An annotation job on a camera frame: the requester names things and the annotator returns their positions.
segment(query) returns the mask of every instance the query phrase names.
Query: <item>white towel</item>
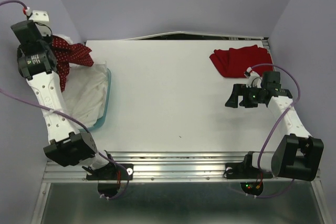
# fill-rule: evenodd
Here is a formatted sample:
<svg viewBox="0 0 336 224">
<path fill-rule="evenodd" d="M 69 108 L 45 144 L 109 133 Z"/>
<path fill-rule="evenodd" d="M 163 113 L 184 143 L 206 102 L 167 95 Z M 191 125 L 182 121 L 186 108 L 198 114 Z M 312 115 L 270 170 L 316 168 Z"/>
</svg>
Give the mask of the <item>white towel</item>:
<svg viewBox="0 0 336 224">
<path fill-rule="evenodd" d="M 86 127 L 92 127 L 104 114 L 107 89 L 106 64 L 71 67 L 62 93 L 69 114 Z"/>
</svg>

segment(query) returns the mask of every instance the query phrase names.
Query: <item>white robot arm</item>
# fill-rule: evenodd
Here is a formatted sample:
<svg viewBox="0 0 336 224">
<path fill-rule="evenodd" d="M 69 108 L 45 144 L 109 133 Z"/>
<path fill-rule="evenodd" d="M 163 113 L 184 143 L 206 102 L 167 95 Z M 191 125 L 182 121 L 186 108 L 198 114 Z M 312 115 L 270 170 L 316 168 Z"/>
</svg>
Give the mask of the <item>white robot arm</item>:
<svg viewBox="0 0 336 224">
<path fill-rule="evenodd" d="M 51 41 L 51 31 L 48 33 L 44 30 L 44 25 L 38 28 L 32 18 L 34 15 L 42 16 L 43 20 L 39 20 L 39 23 L 48 24 L 48 16 L 44 14 L 46 13 L 33 11 L 28 20 L 11 26 L 20 41 L 17 51 L 19 72 L 34 91 L 39 104 L 50 109 L 42 109 L 49 141 L 44 152 L 61 166 L 79 164 L 88 166 L 84 167 L 88 172 L 97 173 L 100 169 L 113 165 L 99 155 L 89 132 L 80 132 L 68 120 L 69 117 L 62 116 L 62 113 L 67 113 L 67 109 L 60 90 L 57 61 L 48 43 Z"/>
<path fill-rule="evenodd" d="M 59 85 L 59 76 L 56 72 L 36 74 L 32 76 L 32 79 L 27 79 L 27 83 L 34 91 L 38 103 L 52 109 L 52 111 L 42 110 L 47 125 L 50 146 L 57 145 L 58 143 L 65 145 L 67 141 L 71 141 L 71 138 L 69 138 L 70 133 L 74 136 L 81 136 L 73 122 L 59 114 L 53 113 L 53 110 L 57 110 L 67 114 L 66 105 Z M 89 141 L 92 141 L 91 144 L 95 146 L 92 137 Z M 88 157 L 78 162 L 79 165 L 90 166 L 93 170 L 100 169 L 108 163 L 109 162 L 99 156 L 97 152 L 93 157 Z"/>
<path fill-rule="evenodd" d="M 305 129 L 292 106 L 293 99 L 290 91 L 281 87 L 280 72 L 264 72 L 261 78 L 248 68 L 245 75 L 249 78 L 247 84 L 235 84 L 225 106 L 237 108 L 239 96 L 243 96 L 239 105 L 245 108 L 255 108 L 259 103 L 264 103 L 276 120 L 282 116 L 277 126 L 284 137 L 279 141 L 279 146 L 274 153 L 260 155 L 260 152 L 249 152 L 242 163 L 227 163 L 226 167 L 230 167 L 230 171 L 226 173 L 226 177 L 228 179 L 256 178 L 261 169 L 264 178 L 266 175 L 314 180 L 323 152 L 323 142 L 313 138 Z"/>
</svg>

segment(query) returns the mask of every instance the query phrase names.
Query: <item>red cloth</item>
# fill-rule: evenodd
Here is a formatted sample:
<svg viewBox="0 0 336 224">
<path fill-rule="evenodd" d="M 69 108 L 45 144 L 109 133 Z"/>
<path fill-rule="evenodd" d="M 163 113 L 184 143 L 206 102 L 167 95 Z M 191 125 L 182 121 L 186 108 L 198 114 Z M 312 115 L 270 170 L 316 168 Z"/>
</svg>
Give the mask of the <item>red cloth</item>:
<svg viewBox="0 0 336 224">
<path fill-rule="evenodd" d="M 52 43 L 52 50 L 57 59 L 59 84 L 63 92 L 70 71 L 69 63 L 91 67 L 93 65 L 93 60 L 89 55 L 91 49 L 80 43 L 69 45 L 64 39 L 57 36 L 52 37 Z"/>
<path fill-rule="evenodd" d="M 210 59 L 218 72 L 226 78 L 244 78 L 248 67 L 261 63 L 272 63 L 267 49 L 257 45 L 239 49 L 230 48 L 227 51 L 214 50 Z M 254 71 L 262 76 L 265 71 L 273 71 L 273 68 L 272 66 L 261 66 Z"/>
</svg>

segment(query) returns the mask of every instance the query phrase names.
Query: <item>purple wall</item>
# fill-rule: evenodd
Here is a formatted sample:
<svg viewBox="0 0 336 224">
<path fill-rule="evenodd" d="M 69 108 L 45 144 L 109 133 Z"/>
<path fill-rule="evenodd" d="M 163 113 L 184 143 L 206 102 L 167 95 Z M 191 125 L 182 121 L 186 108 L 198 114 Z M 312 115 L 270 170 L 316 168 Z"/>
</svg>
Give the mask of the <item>purple wall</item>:
<svg viewBox="0 0 336 224">
<path fill-rule="evenodd" d="M 62 0 L 85 39 L 167 31 L 269 36 L 289 0 Z"/>
<path fill-rule="evenodd" d="M 270 37 L 275 63 L 298 79 L 296 106 L 310 133 L 324 141 L 322 185 L 336 220 L 336 0 L 291 0 Z M 294 89 L 286 78 L 286 85 Z"/>
<path fill-rule="evenodd" d="M 21 0 L 37 10 L 46 10 L 54 33 L 64 33 L 81 41 L 61 0 Z M 18 4 L 0 7 L 0 88 L 37 101 L 19 75 L 16 63 L 18 40 L 10 26 L 25 16 Z M 48 136 L 42 113 L 0 94 L 0 222 L 30 223 L 46 157 L 43 147 Z"/>
</svg>

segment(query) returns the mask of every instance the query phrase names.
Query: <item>white tabletop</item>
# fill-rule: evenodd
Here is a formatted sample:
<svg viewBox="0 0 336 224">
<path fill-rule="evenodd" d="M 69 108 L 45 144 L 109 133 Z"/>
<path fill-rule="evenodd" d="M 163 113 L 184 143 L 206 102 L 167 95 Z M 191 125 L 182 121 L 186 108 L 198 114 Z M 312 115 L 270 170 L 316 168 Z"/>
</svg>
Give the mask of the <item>white tabletop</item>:
<svg viewBox="0 0 336 224">
<path fill-rule="evenodd" d="M 112 72 L 105 124 L 92 133 L 99 148 L 125 152 L 259 151 L 275 120 L 258 108 L 226 108 L 234 83 L 209 59 L 214 49 L 261 41 L 87 41 Z M 275 132 L 266 150 L 275 151 Z"/>
</svg>

